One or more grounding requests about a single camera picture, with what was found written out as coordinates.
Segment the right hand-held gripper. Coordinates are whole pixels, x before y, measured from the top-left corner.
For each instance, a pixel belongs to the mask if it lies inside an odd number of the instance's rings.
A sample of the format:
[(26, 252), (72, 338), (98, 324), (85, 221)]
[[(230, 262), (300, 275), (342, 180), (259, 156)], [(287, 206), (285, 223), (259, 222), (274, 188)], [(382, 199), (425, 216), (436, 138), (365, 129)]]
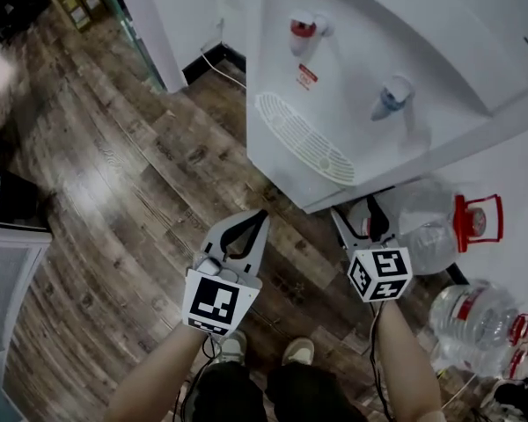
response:
[(394, 217), (385, 213), (373, 195), (366, 198), (366, 203), (370, 212), (369, 237), (358, 235), (339, 208), (330, 208), (349, 260), (346, 276), (363, 302), (396, 300), (413, 277), (409, 251), (395, 239)]

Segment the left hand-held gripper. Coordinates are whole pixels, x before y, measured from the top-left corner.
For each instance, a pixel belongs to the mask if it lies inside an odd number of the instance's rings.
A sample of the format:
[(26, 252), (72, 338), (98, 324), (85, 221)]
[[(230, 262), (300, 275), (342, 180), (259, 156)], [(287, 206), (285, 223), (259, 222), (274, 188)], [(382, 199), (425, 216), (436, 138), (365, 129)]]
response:
[[(268, 239), (270, 217), (264, 209), (231, 215), (211, 227), (187, 269), (182, 323), (209, 334), (235, 331), (262, 289), (258, 277)], [(245, 247), (228, 246), (248, 233)]]

